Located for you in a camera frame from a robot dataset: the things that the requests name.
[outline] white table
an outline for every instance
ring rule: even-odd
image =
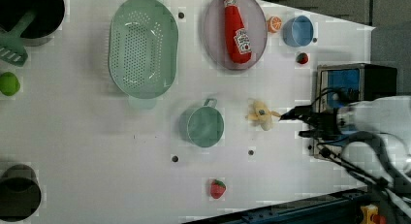
[[[30,48],[23,69],[0,62],[1,72],[22,82],[13,99],[0,100],[0,169],[25,163],[36,170],[45,196],[32,223],[180,223],[360,185],[308,155],[297,136],[301,123],[264,132],[244,117],[250,98],[278,112],[306,104],[317,64],[369,62],[371,27],[260,2],[283,21],[309,16],[318,43],[290,48],[280,33],[269,35],[262,60],[239,74],[216,65],[201,42],[200,19],[211,0],[165,0],[179,28],[178,75],[154,110],[140,112],[108,69],[111,18],[124,1],[66,0],[55,39]],[[307,65],[295,63],[298,50],[309,53]],[[217,146],[199,150],[175,127],[185,109],[207,97],[218,99],[226,129]],[[218,201],[207,195],[215,177],[228,185]]]

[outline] pot handle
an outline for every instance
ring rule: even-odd
[[[13,32],[13,34],[15,34],[17,37],[21,36],[24,30],[26,30],[31,22],[33,22],[33,20],[36,18],[36,15],[36,12],[34,12],[33,10],[28,11],[10,32]]]
[[[209,106],[209,107],[215,108],[216,105],[217,105],[217,100],[214,99],[214,98],[208,98],[208,99],[206,99],[206,101],[205,101],[205,106]]]

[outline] black pot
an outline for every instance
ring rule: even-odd
[[[41,200],[39,182],[30,167],[15,165],[0,179],[0,220],[24,220],[37,210]]]
[[[9,32],[29,10],[35,10],[37,16],[21,38],[27,46],[42,45],[63,21],[64,0],[0,0],[0,28]]]

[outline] label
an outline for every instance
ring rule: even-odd
[[[244,28],[240,28],[236,31],[234,41],[236,42],[240,54],[251,52],[250,39]]]
[[[224,0],[224,7],[230,7],[230,6],[236,6],[237,1],[236,0]]]

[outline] red fruit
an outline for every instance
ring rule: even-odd
[[[371,219],[376,224],[386,224],[387,223],[387,218],[379,214],[373,215]]]
[[[307,63],[308,62],[308,55],[305,52],[300,53],[300,55],[297,57],[297,62],[300,63],[300,64]]]
[[[225,191],[226,185],[222,181],[215,179],[212,182],[210,189],[210,194],[212,198],[219,199],[221,196],[223,196]]]

